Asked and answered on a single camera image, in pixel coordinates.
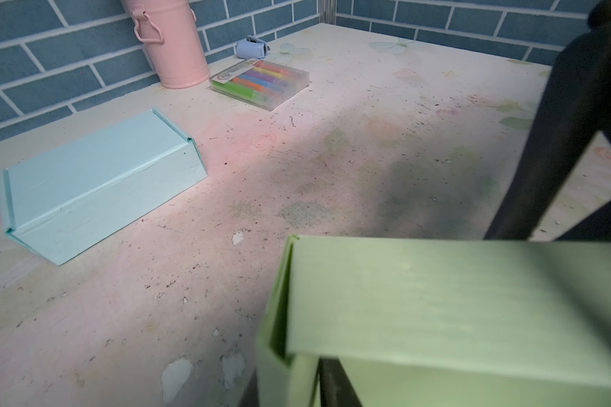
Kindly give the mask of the light blue paper box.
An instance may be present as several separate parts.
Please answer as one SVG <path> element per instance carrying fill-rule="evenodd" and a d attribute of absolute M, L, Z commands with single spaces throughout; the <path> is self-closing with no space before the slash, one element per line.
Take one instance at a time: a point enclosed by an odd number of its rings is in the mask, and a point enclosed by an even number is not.
<path fill-rule="evenodd" d="M 193 137 L 147 110 L 2 170 L 3 230 L 61 266 L 206 177 Z"/>

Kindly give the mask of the light green paper box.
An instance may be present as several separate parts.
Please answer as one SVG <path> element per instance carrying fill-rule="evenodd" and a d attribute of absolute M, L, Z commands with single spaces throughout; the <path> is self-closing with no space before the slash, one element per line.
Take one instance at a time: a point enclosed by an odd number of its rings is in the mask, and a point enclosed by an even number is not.
<path fill-rule="evenodd" d="M 256 339 L 259 403 L 611 406 L 611 244 L 293 236 Z"/>

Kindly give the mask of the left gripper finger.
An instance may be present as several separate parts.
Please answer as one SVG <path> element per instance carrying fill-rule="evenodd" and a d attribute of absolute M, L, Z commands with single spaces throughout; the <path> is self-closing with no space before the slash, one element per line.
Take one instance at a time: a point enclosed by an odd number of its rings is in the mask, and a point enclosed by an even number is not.
<path fill-rule="evenodd" d="M 320 401 L 327 407 L 362 407 L 350 379 L 338 359 L 319 361 Z"/>

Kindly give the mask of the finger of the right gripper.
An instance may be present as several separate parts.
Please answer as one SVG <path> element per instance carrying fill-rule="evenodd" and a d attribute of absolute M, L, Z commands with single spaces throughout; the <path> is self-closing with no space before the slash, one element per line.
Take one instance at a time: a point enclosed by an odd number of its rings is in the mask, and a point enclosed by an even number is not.
<path fill-rule="evenodd" d="M 611 144 L 611 1 L 588 16 L 589 31 L 556 58 L 512 183 L 487 240 L 526 240 L 597 132 Z M 611 200 L 563 241 L 611 242 Z"/>

